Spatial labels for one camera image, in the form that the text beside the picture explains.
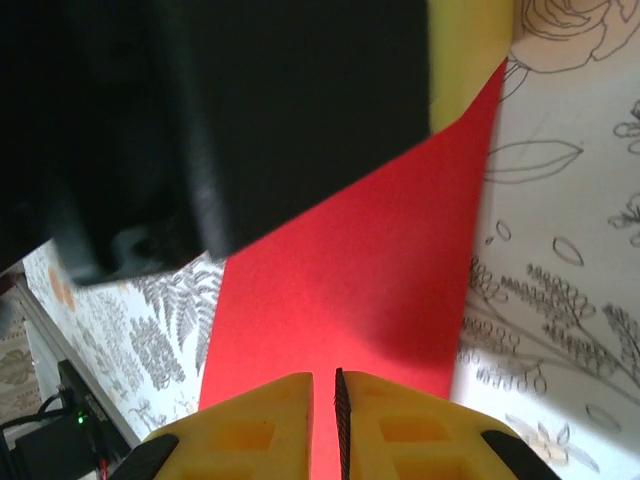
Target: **wallpaper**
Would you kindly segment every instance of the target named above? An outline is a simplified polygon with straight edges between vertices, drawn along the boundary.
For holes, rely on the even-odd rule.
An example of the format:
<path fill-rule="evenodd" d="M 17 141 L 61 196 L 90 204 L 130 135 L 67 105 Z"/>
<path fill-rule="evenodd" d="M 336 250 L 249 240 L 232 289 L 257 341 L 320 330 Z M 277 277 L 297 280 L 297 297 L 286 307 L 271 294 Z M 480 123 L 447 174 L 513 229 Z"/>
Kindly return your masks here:
<path fill-rule="evenodd" d="M 640 479 L 640 0 L 519 1 L 452 399 Z"/>
<path fill-rule="evenodd" d="M 223 264 L 202 255 L 169 275 L 78 288 L 47 243 L 24 260 L 29 287 L 131 425 L 194 413 Z"/>
<path fill-rule="evenodd" d="M 0 422 L 35 413 L 41 404 L 24 320 L 11 288 L 0 297 Z"/>

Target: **flower drawing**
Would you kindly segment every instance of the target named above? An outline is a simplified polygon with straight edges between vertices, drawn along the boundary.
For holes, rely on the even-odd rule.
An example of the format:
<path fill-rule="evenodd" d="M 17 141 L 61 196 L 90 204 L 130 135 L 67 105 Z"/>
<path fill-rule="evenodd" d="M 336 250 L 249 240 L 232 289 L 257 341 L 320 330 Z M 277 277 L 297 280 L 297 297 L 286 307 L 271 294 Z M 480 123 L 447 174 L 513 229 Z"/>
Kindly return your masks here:
<path fill-rule="evenodd" d="M 506 415 L 505 419 L 522 440 L 547 464 L 564 467 L 569 465 L 571 460 L 574 460 L 590 470 L 600 473 L 600 467 L 596 461 L 584 450 L 570 443 L 571 428 L 568 423 L 565 423 L 557 434 L 551 435 L 540 422 L 538 422 L 538 428 L 534 428 L 512 415 Z"/>
<path fill-rule="evenodd" d="M 640 247 L 640 192 L 631 195 L 626 208 L 609 217 L 607 221 L 618 230 L 632 227 L 633 234 L 629 237 L 629 243 L 634 247 Z"/>
<path fill-rule="evenodd" d="M 539 73 L 607 58 L 640 27 L 640 0 L 517 0 L 512 56 Z"/>
<path fill-rule="evenodd" d="M 621 122 L 615 126 L 613 133 L 618 138 L 634 139 L 629 144 L 629 153 L 640 155 L 640 100 L 631 109 L 633 121 Z"/>

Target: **patterned rug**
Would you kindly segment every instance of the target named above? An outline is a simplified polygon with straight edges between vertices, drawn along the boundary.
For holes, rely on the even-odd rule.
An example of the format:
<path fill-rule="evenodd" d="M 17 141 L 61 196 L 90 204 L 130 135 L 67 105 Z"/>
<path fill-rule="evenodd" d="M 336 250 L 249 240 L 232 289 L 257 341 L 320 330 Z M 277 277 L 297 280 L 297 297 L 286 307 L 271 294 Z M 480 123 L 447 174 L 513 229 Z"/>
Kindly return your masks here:
<path fill-rule="evenodd" d="M 0 297 L 0 422 L 35 413 L 41 403 L 24 321 L 10 287 Z"/>

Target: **yellow plastic object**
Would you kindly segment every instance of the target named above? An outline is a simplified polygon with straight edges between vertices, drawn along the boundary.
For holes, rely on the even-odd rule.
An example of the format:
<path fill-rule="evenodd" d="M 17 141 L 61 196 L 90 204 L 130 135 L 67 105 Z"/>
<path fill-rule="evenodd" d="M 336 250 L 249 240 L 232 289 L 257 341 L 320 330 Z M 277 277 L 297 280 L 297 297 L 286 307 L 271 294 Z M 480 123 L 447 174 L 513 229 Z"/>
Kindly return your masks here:
<path fill-rule="evenodd" d="M 179 443 L 155 480 L 308 480 L 312 383 L 289 375 L 157 430 Z"/>
<path fill-rule="evenodd" d="M 480 436 L 491 417 L 362 372 L 344 372 L 351 480 L 517 480 Z"/>
<path fill-rule="evenodd" d="M 514 0 L 427 0 L 432 133 L 469 108 L 509 53 Z"/>

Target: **black strip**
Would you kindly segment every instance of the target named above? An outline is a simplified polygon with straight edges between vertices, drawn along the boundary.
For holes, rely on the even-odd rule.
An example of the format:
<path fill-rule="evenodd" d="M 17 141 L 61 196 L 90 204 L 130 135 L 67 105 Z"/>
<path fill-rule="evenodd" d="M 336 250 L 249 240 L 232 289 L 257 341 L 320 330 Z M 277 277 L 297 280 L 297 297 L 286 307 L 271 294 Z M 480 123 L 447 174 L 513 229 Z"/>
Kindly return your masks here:
<path fill-rule="evenodd" d="M 482 434 L 482 438 L 518 480 L 560 480 L 560 477 L 521 439 L 498 430 L 487 430 Z"/>
<path fill-rule="evenodd" d="M 349 480 L 351 469 L 351 401 L 342 369 L 336 370 L 336 422 L 340 443 L 340 467 L 342 480 Z"/>
<path fill-rule="evenodd" d="M 111 480 L 153 480 L 178 445 L 175 435 L 162 435 L 136 447 Z"/>

